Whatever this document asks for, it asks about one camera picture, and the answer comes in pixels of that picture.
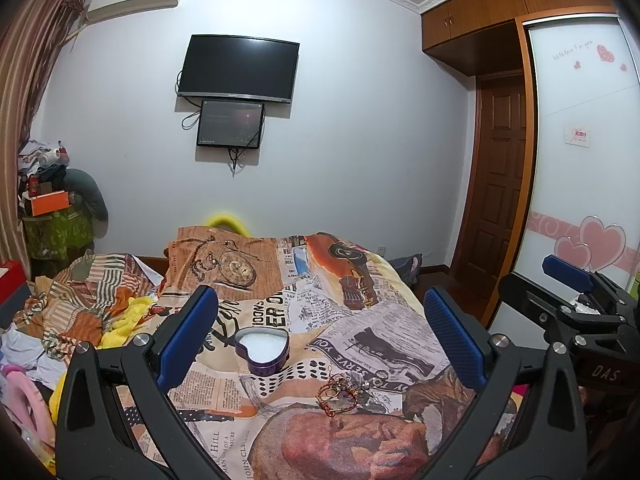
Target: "pink stripe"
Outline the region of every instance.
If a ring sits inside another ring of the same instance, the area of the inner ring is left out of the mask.
[[[580,236],[580,228],[576,225],[563,222],[552,216],[546,216],[542,213],[536,213],[535,211],[529,212],[529,218],[527,218],[527,227],[529,231],[538,233],[539,235],[546,236],[552,240],[558,240],[563,236],[571,238],[575,244],[579,243],[578,238]],[[631,247],[625,247],[616,262],[613,264],[619,269],[634,274],[634,264],[636,262],[636,256],[638,251]]]

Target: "wooden floor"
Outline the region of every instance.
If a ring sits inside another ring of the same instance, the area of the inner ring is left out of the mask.
[[[429,274],[418,275],[418,283],[412,289],[416,297],[422,302],[425,292],[436,285],[444,287],[464,312],[475,316],[477,320],[481,319],[487,300],[444,272],[430,272]]]

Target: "purple heart-shaped box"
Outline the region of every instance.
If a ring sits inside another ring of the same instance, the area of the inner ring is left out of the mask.
[[[236,332],[236,354],[249,371],[260,377],[273,375],[289,359],[289,332],[267,326],[250,326]]]

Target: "bed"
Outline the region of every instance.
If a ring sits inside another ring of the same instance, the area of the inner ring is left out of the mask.
[[[204,226],[178,230],[161,283],[130,254],[88,255],[40,278],[14,317],[68,364],[75,345],[100,343],[130,299],[152,304],[129,339],[153,333],[201,284],[218,317],[181,386],[180,416],[232,479],[409,479],[471,403],[424,318],[420,301],[381,257],[331,234],[246,238]],[[252,375],[236,355],[245,327],[289,332],[285,367]],[[326,416],[316,395],[332,375],[366,384],[355,410]],[[162,462],[126,386],[118,391],[142,452]],[[500,452],[518,396],[481,462]]]

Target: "newspaper print bedspread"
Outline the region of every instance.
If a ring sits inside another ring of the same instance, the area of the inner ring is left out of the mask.
[[[206,227],[178,231],[153,332],[201,283],[219,316],[187,377],[169,397],[232,480],[409,479],[449,436],[473,399],[420,302],[375,254],[329,234],[244,238]],[[290,333],[290,357],[251,375],[234,333]],[[315,396],[329,374],[372,385],[359,407],[329,418]],[[146,456],[163,462],[130,394],[120,392]],[[516,412],[510,403],[481,461],[495,456]]]

